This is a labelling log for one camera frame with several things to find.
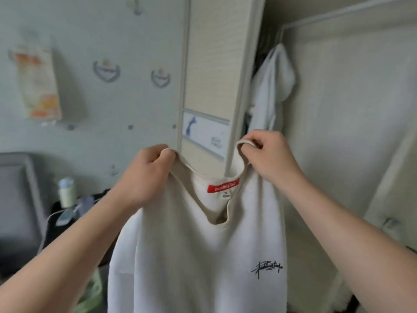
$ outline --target person's left hand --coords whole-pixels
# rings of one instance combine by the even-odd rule
[[[160,144],[142,149],[111,192],[133,213],[165,185],[175,159],[175,151]]]

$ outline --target forearm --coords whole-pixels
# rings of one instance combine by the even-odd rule
[[[283,192],[370,313],[417,307],[414,254],[303,177],[291,180]]]
[[[66,312],[130,217],[110,192],[0,288],[2,313]]]

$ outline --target wardrobe door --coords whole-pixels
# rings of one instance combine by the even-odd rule
[[[184,118],[180,152],[201,173],[223,176],[232,144],[240,137],[235,131],[243,124],[240,105],[250,81],[264,2],[190,0],[184,112],[228,125],[223,151],[216,153],[199,145],[198,136],[185,133],[190,123]]]

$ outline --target size tag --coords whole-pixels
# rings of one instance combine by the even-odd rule
[[[222,192],[222,198],[223,199],[230,199],[230,189],[227,189],[226,191]]]
[[[226,191],[227,189],[233,188],[237,186],[238,184],[239,184],[239,179],[236,179],[235,181],[226,182],[218,186],[213,186],[210,184],[207,188],[207,193]]]

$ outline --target hanging white garment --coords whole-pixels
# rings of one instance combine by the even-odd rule
[[[252,115],[248,132],[254,129],[281,131],[284,126],[282,102],[295,85],[295,72],[282,44],[273,48],[251,82]]]
[[[163,193],[117,240],[108,313],[285,313],[286,281],[274,186],[238,149],[225,178],[197,173],[177,155]]]

